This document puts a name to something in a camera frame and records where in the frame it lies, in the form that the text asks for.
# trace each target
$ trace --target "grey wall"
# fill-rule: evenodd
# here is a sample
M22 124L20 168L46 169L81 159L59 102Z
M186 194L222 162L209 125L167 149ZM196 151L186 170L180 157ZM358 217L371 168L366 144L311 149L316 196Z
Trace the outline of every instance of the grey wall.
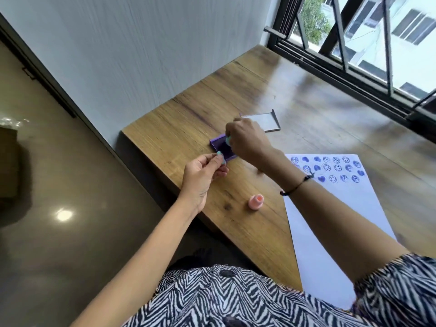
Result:
M103 138L259 43L271 0L0 0Z

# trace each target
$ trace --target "sleeve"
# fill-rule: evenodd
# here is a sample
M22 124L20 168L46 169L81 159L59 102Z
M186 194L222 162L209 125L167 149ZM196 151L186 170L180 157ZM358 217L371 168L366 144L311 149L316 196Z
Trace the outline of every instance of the sleeve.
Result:
M352 312L382 326L436 326L436 259L403 255L357 281Z

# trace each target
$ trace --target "hand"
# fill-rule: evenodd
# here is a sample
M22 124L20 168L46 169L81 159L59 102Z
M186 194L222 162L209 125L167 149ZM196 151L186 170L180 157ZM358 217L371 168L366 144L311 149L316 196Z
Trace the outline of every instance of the hand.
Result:
M225 134L230 136L229 143L236 155L258 169L262 168L262 159L272 147L257 122L250 118L236 117L225 126Z
M179 198L186 199L194 205L195 215L201 212L206 204L211 182L227 175L228 167L222 164L223 161L222 155L206 154L186 164Z

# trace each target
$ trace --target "tiled floor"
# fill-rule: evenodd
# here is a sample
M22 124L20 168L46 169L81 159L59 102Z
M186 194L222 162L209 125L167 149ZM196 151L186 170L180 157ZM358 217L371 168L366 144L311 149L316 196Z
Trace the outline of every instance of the tiled floor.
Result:
M21 68L0 44L0 119L20 122L23 152L21 196L0 212L0 326L67 326L163 212L84 123ZM198 221L174 259L200 247L214 248L216 263L244 264Z

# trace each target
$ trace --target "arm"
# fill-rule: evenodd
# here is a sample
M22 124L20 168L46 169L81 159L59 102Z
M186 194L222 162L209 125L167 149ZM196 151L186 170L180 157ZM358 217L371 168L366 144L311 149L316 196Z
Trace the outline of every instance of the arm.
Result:
M284 191L290 191L302 182L306 174L283 152L271 146L257 123L250 119L235 120L226 126L235 154L262 170ZM316 181L304 182L290 198L325 250L352 282L408 253L400 243Z
M208 154L186 165L174 205L71 327L119 327L152 298L189 224L204 208L212 179L227 174L222 162L222 156Z

